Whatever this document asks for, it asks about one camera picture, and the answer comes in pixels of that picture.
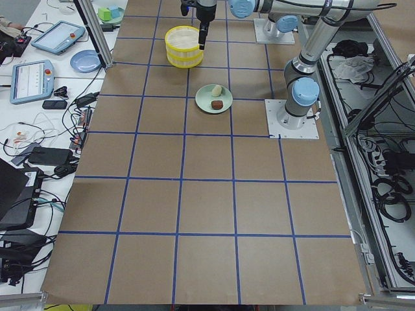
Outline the yellow steamer layer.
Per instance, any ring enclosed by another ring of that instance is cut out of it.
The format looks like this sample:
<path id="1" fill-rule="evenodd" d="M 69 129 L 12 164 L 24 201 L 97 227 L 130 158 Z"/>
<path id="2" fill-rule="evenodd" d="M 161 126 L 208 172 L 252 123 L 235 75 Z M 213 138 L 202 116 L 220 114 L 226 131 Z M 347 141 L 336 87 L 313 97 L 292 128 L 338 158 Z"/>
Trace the yellow steamer layer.
<path id="1" fill-rule="evenodd" d="M 198 66 L 204 58 L 203 52 L 198 52 L 194 56 L 190 57 L 179 57 L 175 56 L 174 54 L 167 52 L 167 60 L 168 62 L 180 69 L 189 69 L 192 67 Z"/>
<path id="2" fill-rule="evenodd" d="M 199 30 L 189 25 L 169 29 L 165 34 L 167 52 L 180 58 L 189 58 L 200 52 Z"/>

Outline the white steamed bun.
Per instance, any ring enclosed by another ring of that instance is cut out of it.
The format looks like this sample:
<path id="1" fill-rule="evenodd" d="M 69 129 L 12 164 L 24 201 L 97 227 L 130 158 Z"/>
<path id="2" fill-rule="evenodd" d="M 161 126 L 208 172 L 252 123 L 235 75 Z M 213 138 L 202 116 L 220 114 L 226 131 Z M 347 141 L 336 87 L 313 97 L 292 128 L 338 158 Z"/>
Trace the white steamed bun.
<path id="1" fill-rule="evenodd" d="M 213 89 L 211 90 L 211 96 L 212 97 L 219 97 L 222 94 L 222 86 L 221 85 L 215 85 Z"/>

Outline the brown bun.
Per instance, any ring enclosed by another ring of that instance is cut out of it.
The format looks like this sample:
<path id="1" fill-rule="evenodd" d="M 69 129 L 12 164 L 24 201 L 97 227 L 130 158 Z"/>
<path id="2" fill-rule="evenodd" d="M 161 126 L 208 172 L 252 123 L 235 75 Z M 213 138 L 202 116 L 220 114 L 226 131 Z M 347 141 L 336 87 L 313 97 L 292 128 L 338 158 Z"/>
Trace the brown bun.
<path id="1" fill-rule="evenodd" d="M 224 103 L 222 100 L 212 100 L 211 101 L 211 109 L 213 110 L 220 110 L 224 106 Z"/>

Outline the light green plate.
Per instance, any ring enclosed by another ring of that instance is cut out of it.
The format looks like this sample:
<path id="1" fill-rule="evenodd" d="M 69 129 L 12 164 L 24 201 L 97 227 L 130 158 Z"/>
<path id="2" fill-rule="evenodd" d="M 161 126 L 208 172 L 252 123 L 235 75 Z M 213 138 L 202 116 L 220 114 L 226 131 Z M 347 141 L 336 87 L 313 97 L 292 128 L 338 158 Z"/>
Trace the light green plate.
<path id="1" fill-rule="evenodd" d="M 216 84 L 208 84 L 206 86 L 201 87 L 195 96 L 196 105 L 203 111 L 212 114 L 218 114 L 225 112 L 227 109 L 231 107 L 233 102 L 233 96 L 231 92 L 224 86 L 222 86 L 222 94 L 219 97 L 212 97 L 211 90 Z M 224 106 L 220 110 L 213 110 L 211 109 L 211 101 L 212 100 L 222 100 Z"/>

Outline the blue foam block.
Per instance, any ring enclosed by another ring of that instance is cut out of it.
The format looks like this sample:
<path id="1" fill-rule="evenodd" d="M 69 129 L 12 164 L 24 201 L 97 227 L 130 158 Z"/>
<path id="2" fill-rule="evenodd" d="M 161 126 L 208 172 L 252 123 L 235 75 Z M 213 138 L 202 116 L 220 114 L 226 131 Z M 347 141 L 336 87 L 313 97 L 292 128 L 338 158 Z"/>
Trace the blue foam block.
<path id="1" fill-rule="evenodd" d="M 111 19 L 120 17 L 119 7 L 116 5 L 108 6 L 107 9 L 110 11 Z"/>

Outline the green plate with blocks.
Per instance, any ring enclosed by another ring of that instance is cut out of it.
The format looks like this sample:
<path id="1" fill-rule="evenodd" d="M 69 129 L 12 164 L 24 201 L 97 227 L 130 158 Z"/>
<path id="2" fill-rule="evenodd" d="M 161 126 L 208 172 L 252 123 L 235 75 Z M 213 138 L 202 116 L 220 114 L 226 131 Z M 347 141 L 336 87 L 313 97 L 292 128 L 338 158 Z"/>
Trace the green plate with blocks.
<path id="1" fill-rule="evenodd" d="M 116 25 L 123 20 L 125 10 L 119 6 L 112 5 L 107 7 L 99 7 L 97 15 L 103 23 Z"/>

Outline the green foam block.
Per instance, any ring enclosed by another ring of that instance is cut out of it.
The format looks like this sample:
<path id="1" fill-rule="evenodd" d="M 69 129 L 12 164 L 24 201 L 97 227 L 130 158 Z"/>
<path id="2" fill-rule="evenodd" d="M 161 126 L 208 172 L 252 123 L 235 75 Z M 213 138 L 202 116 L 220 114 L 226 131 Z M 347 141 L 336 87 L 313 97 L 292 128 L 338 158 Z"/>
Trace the green foam block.
<path id="1" fill-rule="evenodd" d="M 109 21 L 112 19 L 112 13 L 111 11 L 106 8 L 106 7 L 100 7 L 98 8 L 98 17 L 102 20 L 102 21 Z"/>

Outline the upper teach pendant tablet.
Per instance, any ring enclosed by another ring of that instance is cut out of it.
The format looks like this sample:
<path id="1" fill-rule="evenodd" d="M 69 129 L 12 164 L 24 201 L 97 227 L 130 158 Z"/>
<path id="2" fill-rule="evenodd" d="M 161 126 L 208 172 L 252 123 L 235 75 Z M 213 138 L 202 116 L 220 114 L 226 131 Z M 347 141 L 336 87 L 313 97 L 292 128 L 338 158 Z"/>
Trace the upper teach pendant tablet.
<path id="1" fill-rule="evenodd" d="M 86 29 L 82 26 L 67 21 L 59 21 L 33 40 L 31 45 L 36 49 L 59 55 L 83 37 L 85 31 Z"/>

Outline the teach pendant tablet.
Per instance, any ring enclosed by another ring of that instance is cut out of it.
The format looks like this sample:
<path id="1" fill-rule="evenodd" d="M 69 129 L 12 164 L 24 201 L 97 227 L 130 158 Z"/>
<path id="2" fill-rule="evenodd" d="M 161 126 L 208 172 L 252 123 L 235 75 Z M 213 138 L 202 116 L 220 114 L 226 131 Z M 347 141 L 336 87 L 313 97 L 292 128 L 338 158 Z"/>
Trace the teach pendant tablet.
<path id="1" fill-rule="evenodd" d="M 86 29 L 82 26 L 67 21 L 59 21 L 33 40 L 31 45 L 36 49 L 59 55 L 83 37 L 85 31 Z"/>
<path id="2" fill-rule="evenodd" d="M 50 98 L 54 90 L 54 66 L 49 60 L 14 65 L 10 87 L 10 103 Z"/>

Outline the white crumpled cloth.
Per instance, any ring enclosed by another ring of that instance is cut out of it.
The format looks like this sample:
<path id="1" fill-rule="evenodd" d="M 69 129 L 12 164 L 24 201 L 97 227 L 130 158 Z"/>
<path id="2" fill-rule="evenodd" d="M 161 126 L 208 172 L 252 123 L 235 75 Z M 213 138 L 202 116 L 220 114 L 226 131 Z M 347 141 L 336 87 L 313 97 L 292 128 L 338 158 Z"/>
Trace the white crumpled cloth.
<path id="1" fill-rule="evenodd" d="M 334 69 L 333 74 L 337 79 L 349 80 L 354 84 L 365 82 L 369 78 L 369 72 L 373 69 L 375 61 L 371 57 L 355 56 L 346 58 Z"/>

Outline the black phone device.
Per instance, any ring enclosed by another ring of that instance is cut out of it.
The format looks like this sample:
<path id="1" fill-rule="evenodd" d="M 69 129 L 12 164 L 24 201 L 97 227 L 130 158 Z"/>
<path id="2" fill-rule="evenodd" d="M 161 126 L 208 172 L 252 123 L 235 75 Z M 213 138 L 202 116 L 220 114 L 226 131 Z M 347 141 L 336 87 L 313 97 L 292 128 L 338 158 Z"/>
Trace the black phone device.
<path id="1" fill-rule="evenodd" d="M 45 110 L 64 110 L 67 108 L 66 100 L 44 100 L 42 108 Z"/>

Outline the lower teach pendant tablet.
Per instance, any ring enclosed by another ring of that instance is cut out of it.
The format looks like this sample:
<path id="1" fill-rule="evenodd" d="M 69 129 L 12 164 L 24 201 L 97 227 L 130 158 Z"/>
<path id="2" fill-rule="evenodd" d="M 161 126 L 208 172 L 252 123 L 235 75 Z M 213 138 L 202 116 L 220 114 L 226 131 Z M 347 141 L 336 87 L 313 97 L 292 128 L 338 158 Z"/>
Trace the lower teach pendant tablet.
<path id="1" fill-rule="evenodd" d="M 10 87 L 10 103 L 50 98 L 54 90 L 54 66 L 49 60 L 14 65 Z"/>

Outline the black power adapter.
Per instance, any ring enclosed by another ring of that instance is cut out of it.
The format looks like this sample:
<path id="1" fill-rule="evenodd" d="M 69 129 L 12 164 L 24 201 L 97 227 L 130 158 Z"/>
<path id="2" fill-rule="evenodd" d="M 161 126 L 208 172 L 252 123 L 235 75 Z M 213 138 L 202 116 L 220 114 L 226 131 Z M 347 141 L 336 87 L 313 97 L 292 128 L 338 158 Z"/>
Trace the black power adapter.
<path id="1" fill-rule="evenodd" d="M 34 165 L 58 166 L 68 163 L 72 155 L 70 149 L 35 147 L 28 162 Z"/>

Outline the black laptop computer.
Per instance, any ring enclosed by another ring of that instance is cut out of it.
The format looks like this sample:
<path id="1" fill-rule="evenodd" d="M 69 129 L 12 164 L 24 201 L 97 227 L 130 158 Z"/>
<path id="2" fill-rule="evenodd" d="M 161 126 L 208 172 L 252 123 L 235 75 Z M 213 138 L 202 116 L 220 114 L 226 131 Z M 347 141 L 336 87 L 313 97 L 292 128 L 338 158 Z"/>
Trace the black laptop computer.
<path id="1" fill-rule="evenodd" d="M 15 168 L 1 160 L 1 230 L 32 226 L 43 180 L 39 168 Z"/>

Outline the aluminium frame post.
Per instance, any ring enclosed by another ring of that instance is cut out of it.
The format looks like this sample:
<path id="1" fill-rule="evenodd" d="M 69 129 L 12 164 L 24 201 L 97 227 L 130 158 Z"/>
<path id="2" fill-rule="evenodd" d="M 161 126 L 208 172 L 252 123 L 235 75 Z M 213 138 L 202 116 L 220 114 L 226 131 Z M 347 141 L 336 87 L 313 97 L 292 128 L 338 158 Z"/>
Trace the aluminium frame post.
<path id="1" fill-rule="evenodd" d="M 101 67 L 105 70 L 113 66 L 113 56 L 104 37 L 98 17 L 94 11 L 91 1 L 74 0 L 78 14 L 91 38 L 93 47 L 100 60 Z"/>

